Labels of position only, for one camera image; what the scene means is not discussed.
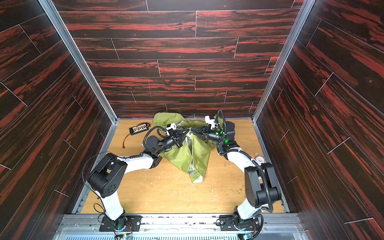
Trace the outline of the green jacket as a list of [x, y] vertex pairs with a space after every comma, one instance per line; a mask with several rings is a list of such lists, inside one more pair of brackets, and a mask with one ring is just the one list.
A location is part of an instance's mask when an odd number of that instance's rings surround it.
[[[178, 128], [192, 129], [204, 127], [206, 123], [200, 120], [188, 120], [178, 113], [157, 113], [154, 116], [155, 126], [163, 128], [174, 123]], [[173, 146], [168, 152], [161, 153], [161, 157], [168, 159], [179, 170], [187, 173], [191, 181], [201, 183], [206, 174], [210, 153], [216, 145], [205, 142], [191, 132], [188, 132], [181, 148]]]

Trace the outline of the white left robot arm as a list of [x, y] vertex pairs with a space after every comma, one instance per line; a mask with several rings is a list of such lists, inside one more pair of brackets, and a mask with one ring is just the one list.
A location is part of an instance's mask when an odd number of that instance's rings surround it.
[[162, 160], [161, 153], [176, 146], [181, 148], [190, 131], [189, 129], [164, 129], [154, 127], [165, 132], [160, 140], [151, 136], [152, 130], [143, 139], [144, 151], [140, 155], [119, 157], [113, 153], [106, 154], [92, 169], [88, 178], [92, 190], [101, 198], [105, 215], [111, 221], [122, 219], [125, 211], [120, 204], [118, 188], [125, 174], [137, 170], [147, 170], [157, 167]]

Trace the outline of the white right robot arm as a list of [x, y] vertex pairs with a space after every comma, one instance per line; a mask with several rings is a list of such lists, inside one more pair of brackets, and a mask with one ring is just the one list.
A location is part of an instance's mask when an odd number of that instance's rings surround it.
[[233, 218], [242, 223], [266, 211], [273, 213], [273, 204], [281, 200], [282, 193], [274, 166], [264, 158], [252, 158], [235, 141], [235, 124], [225, 122], [193, 128], [192, 133], [204, 141], [216, 144], [218, 154], [234, 163], [245, 175], [244, 202], [235, 207]]

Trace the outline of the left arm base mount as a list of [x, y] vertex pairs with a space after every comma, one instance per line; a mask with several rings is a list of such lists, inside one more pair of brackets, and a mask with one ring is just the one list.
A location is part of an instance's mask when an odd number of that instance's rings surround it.
[[100, 232], [138, 232], [141, 227], [142, 216], [123, 214], [116, 220], [104, 215], [99, 228]]

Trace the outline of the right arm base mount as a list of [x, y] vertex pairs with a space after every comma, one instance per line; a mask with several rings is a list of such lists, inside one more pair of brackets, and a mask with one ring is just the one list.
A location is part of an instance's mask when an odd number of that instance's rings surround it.
[[220, 215], [216, 220], [216, 226], [220, 227], [221, 231], [252, 231], [256, 232], [264, 221], [261, 217], [250, 218], [247, 220], [241, 219], [239, 216]]

